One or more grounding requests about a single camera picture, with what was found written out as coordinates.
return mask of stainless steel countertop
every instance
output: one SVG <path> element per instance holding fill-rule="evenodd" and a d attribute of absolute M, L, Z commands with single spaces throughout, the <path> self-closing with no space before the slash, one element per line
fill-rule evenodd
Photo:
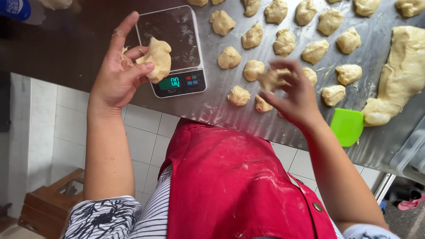
<path fill-rule="evenodd" d="M 400 25 L 425 27 L 425 13 L 404 19 L 394 6 L 395 0 L 381 1 L 371 18 L 355 14 L 352 1 L 329 4 L 326 0 L 315 0 L 319 13 L 330 7 L 344 13 L 344 21 L 339 29 L 331 36 L 325 37 L 316 30 L 319 14 L 316 14 L 307 26 L 300 27 L 296 24 L 295 9 L 299 1 L 287 0 L 288 15 L 280 25 L 266 23 L 263 11 L 270 2 L 271 0 L 262 0 L 260 9 L 253 17 L 243 15 L 242 1 L 227 0 L 217 6 L 208 3 L 202 8 L 192 6 L 198 21 L 207 90 L 198 94 L 158 99 L 151 86 L 145 84 L 139 87 L 130 103 L 199 122 L 237 129 L 266 140 L 308 150 L 301 132 L 279 117 L 275 109 L 263 114 L 254 110 L 254 98 L 260 86 L 258 82 L 250 83 L 244 79 L 242 71 L 245 63 L 252 59 L 267 62 L 274 57 L 272 45 L 276 39 L 275 34 L 280 29 L 288 28 L 296 39 L 296 48 L 289 57 L 299 59 L 303 67 L 308 66 L 313 70 L 325 68 L 317 72 L 318 83 L 315 89 L 320 111 L 330 123 L 335 107 L 326 107 L 320 92 L 323 87 L 338 84 L 335 67 L 342 64 L 362 66 L 363 76 L 355 83 L 358 89 L 353 85 L 347 86 L 346 97 L 336 106 L 360 111 L 367 98 L 376 96 L 380 73 L 391 46 L 391 28 Z M 0 68 L 89 91 L 106 52 L 112 30 L 130 10 L 147 13 L 185 4 L 184 0 L 144 3 L 129 1 L 124 5 L 112 0 L 81 1 L 82 11 L 77 14 L 70 11 L 48 11 L 46 22 L 41 28 L 10 23 L 7 28 L 7 40 L 1 40 Z M 212 30 L 209 19 L 215 10 L 225 10 L 236 21 L 235 29 L 227 36 L 221 37 Z M 256 22 L 263 27 L 263 41 L 258 47 L 244 50 L 241 36 Z M 352 54 L 345 55 L 340 52 L 335 40 L 352 26 L 355 26 L 360 34 L 362 45 Z M 321 39 L 327 39 L 330 44 L 324 58 L 314 66 L 302 61 L 300 54 L 303 49 L 309 43 Z M 233 46 L 241 54 L 242 61 L 235 68 L 222 70 L 217 64 L 217 57 L 227 46 Z M 58 55 L 55 52 L 61 52 L 61 55 L 66 55 L 68 59 L 57 61 Z M 234 106 L 226 99 L 235 85 L 240 85 L 251 93 L 251 100 L 245 106 Z M 409 101 L 403 112 L 388 124 L 365 128 L 360 137 L 360 145 L 346 149 L 352 162 L 395 173 L 387 166 L 388 162 L 425 115 L 423 102 L 425 95 L 418 94 Z M 417 181 L 425 180 L 419 174 L 412 178 Z"/>

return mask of brass button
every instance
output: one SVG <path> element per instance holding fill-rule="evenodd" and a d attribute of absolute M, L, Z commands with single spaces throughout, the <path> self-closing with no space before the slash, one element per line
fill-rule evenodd
<path fill-rule="evenodd" d="M 317 202 L 313 203 L 313 207 L 316 208 L 319 212 L 323 212 L 322 206 L 320 206 L 320 204 L 318 204 Z"/>

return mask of wooden stool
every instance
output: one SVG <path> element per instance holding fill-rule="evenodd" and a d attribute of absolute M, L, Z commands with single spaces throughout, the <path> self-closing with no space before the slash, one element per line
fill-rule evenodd
<path fill-rule="evenodd" d="M 82 201 L 84 169 L 25 195 L 18 225 L 48 239 L 59 239 L 68 227 L 69 213 Z"/>

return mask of person's right hand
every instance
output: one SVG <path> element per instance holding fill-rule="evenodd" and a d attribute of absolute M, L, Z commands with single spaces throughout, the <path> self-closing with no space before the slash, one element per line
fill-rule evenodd
<path fill-rule="evenodd" d="M 319 119 L 323 120 L 316 103 L 315 89 L 297 60 L 284 58 L 273 60 L 270 62 L 270 68 L 290 70 L 291 75 L 282 75 L 290 85 L 279 86 L 286 92 L 283 98 L 279 98 L 270 92 L 262 92 L 260 97 L 276 108 L 286 120 L 297 126 L 301 131 L 311 128 Z"/>

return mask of plastic scraper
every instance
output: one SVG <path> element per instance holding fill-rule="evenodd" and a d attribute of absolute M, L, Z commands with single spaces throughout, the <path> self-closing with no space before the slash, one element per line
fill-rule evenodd
<path fill-rule="evenodd" d="M 359 111 L 336 108 L 331 122 L 331 130 L 343 147 L 352 146 L 363 131 L 363 114 Z"/>

